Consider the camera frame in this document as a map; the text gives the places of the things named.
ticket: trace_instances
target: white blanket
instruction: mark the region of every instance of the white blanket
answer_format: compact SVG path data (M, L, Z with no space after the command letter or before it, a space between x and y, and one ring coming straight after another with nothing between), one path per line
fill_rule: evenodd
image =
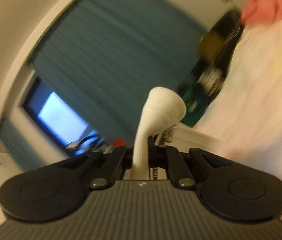
M196 125L217 154L282 180L282 21L246 29L216 100Z

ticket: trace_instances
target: blue curtain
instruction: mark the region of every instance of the blue curtain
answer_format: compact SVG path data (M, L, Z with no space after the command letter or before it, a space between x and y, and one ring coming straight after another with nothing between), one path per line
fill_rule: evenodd
M2 119L0 139L23 171L45 166L34 149L22 137L19 130L7 118Z
M29 63L102 136L132 143L148 92L187 79L204 33L163 0L77 0Z

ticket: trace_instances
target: bright window pane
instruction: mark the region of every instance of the bright window pane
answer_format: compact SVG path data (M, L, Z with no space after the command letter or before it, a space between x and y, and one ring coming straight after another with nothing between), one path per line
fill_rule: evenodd
M64 145L77 141L88 127L55 92L48 97L38 118Z

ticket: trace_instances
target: window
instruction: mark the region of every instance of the window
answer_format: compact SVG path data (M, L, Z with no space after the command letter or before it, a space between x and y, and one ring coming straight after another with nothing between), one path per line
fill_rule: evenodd
M104 144L97 131L39 78L36 78L23 108L43 132L70 156Z

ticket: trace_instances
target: teal curtain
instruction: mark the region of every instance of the teal curtain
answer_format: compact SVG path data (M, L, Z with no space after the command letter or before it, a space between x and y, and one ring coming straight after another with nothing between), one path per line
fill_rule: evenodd
M149 91L187 79L204 33L163 0L77 0L29 63L103 137L132 143Z
M7 118L2 119L0 139L23 171L31 171L45 166L35 150L25 141L20 131Z

